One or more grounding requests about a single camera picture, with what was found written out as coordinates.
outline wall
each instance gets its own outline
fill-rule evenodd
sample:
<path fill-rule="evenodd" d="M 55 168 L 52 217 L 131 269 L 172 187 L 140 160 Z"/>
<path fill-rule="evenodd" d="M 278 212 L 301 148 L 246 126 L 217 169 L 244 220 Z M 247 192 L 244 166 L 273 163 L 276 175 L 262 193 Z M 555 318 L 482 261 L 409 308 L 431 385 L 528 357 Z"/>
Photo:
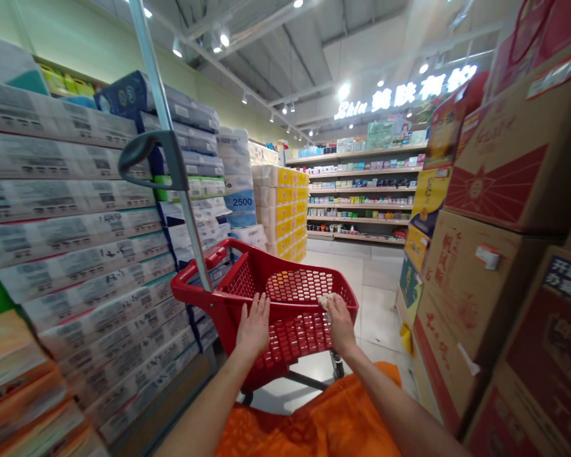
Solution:
<path fill-rule="evenodd" d="M 106 83 L 144 68 L 134 29 L 86 0 L 0 0 L 0 39 Z M 215 109 L 221 125 L 245 128 L 259 142 L 294 144 L 294 137 L 266 114 L 244 105 L 169 50 L 155 50 L 163 81 Z"/>

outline aisle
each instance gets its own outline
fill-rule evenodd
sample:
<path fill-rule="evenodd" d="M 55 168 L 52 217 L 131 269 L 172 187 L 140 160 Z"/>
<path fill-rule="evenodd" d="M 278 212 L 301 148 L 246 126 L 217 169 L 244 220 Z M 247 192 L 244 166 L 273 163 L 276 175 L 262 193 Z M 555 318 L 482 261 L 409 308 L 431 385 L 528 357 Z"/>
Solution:
<path fill-rule="evenodd" d="M 397 365 L 404 390 L 416 399 L 410 357 L 400 342 L 400 318 L 395 310 L 403 251 L 315 239 L 309 239 L 307 249 L 302 263 L 339 270 L 353 288 L 360 305 L 355 335 L 362 350 L 373 362 Z M 349 367 L 345 369 L 347 374 L 351 373 Z M 332 362 L 327 352 L 300 359 L 292 370 L 316 380 L 332 381 Z M 290 414 L 318 394 L 317 390 L 282 378 L 255 391 L 252 406 L 271 413 Z"/>

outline shopping basket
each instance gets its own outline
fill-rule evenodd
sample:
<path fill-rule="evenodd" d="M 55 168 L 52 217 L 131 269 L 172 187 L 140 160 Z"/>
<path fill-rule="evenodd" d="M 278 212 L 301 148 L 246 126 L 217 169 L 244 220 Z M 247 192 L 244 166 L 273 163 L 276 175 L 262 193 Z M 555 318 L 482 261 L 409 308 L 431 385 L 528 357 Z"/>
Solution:
<path fill-rule="evenodd" d="M 266 292 L 271 299 L 270 344 L 254 363 L 242 392 L 251 394 L 264 384 L 289 375 L 295 375 L 290 379 L 325 388 L 324 384 L 300 374 L 289 374 L 289 366 L 299 357 L 332 348 L 330 324 L 326 312 L 317 302 L 319 296 L 331 292 L 340 294 L 355 321 L 358 305 L 351 287 L 335 270 L 287 262 L 235 239 L 227 239 L 203 252 L 188 196 L 188 175 L 173 131 L 141 0 L 131 0 L 130 7 L 163 130 L 142 133 L 131 140 L 119 158 L 119 174 L 124 180 L 141 186 L 179 192 L 195 260 L 172 280 L 175 297 L 200 307 L 212 318 L 230 355 L 235 348 L 243 304 L 250 304 L 256 292 Z M 145 160 L 158 143 L 162 145 L 171 172 L 170 185 L 141 180 L 129 172 L 131 167 Z M 207 272 L 230 256 L 232 249 L 239 251 L 241 256 L 214 290 Z M 203 287 L 188 284 L 197 274 Z"/>
<path fill-rule="evenodd" d="M 171 289 L 178 300 L 200 307 L 212 318 L 228 355 L 235 349 L 242 306 L 249 305 L 255 293 L 266 292 L 270 297 L 269 347 L 247 376 L 241 390 L 247 394 L 286 376 L 299 357 L 332 348 L 330 323 L 318 304 L 319 296 L 341 295 L 353 321 L 358 304 L 340 272 L 288 262 L 232 238 L 207 252 L 207 268 L 230 257 L 231 249 L 241 256 L 216 290 L 208 293 L 189 284 L 198 272 L 196 261 L 174 277 Z"/>

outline shelf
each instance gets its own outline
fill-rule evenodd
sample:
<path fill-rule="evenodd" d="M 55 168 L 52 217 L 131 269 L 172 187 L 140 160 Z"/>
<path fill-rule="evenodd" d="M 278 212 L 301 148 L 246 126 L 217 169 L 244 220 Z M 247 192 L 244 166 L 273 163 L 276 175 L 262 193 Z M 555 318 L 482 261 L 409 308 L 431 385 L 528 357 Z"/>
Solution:
<path fill-rule="evenodd" d="M 375 218 L 338 218 L 325 216 L 307 216 L 308 220 L 320 220 L 330 222 L 346 222 L 346 223 L 374 223 L 379 225 L 408 225 L 408 220 L 399 219 L 375 219 Z"/>
<path fill-rule="evenodd" d="M 336 178 L 338 176 L 369 176 L 369 175 L 393 175 L 395 173 L 418 173 L 423 167 L 408 168 L 383 168 L 379 170 L 359 170 L 359 171 L 335 171 L 333 173 L 318 173 L 309 175 L 309 179 Z"/>
<path fill-rule="evenodd" d="M 385 205 L 370 203 L 309 203 L 309 208 L 365 208 L 365 209 L 412 209 L 412 205 Z"/>
<path fill-rule="evenodd" d="M 361 151 L 350 152 L 349 154 L 324 154 L 322 156 L 301 157 L 300 159 L 291 159 L 285 162 L 285 165 L 296 165 L 309 162 L 328 162 L 336 159 L 351 159 L 356 157 L 372 157 L 372 156 L 385 156 L 386 154 L 400 154 L 402 152 L 418 152 L 425 150 L 427 144 L 403 146 L 399 148 L 382 149 L 377 151 Z"/>
<path fill-rule="evenodd" d="M 331 189 L 309 189 L 310 194 L 357 194 L 364 192 L 415 192 L 414 188 L 394 189 L 393 187 L 334 187 Z"/>
<path fill-rule="evenodd" d="M 314 230 L 307 230 L 306 234 L 316 235 L 320 237 L 345 238 L 345 239 L 354 239 L 358 241 L 372 241 L 372 242 L 382 242 L 388 244 L 399 244 L 400 246 L 406 244 L 404 240 L 398 240 L 398 239 L 388 240 L 385 238 L 372 238 L 372 237 L 367 237 L 366 235 L 348 235 L 348 234 L 340 234 L 334 232 L 316 232 Z"/>

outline illuminated sign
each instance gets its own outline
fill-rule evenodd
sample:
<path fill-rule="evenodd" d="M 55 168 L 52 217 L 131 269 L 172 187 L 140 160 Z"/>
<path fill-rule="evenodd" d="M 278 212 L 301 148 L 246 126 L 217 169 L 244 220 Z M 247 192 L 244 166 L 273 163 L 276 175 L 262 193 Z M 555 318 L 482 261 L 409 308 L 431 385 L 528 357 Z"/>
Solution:
<path fill-rule="evenodd" d="M 421 90 L 419 92 L 417 92 L 417 85 L 414 83 L 402 84 L 395 88 L 393 100 L 391 100 L 393 94 L 391 89 L 376 91 L 372 96 L 372 112 L 389 109 L 392 106 L 392 102 L 393 107 L 401 107 L 416 100 L 427 100 L 430 96 L 438 96 L 444 89 L 445 81 L 447 92 L 454 92 L 469 78 L 474 76 L 477 70 L 478 67 L 476 65 L 465 65 L 461 69 L 454 69 L 448 80 L 446 80 L 445 74 L 429 76 L 424 81 L 421 81 Z M 338 107 L 338 113 L 334 115 L 334 120 L 337 121 L 338 119 L 364 114 L 367 109 L 368 103 L 341 102 Z"/>

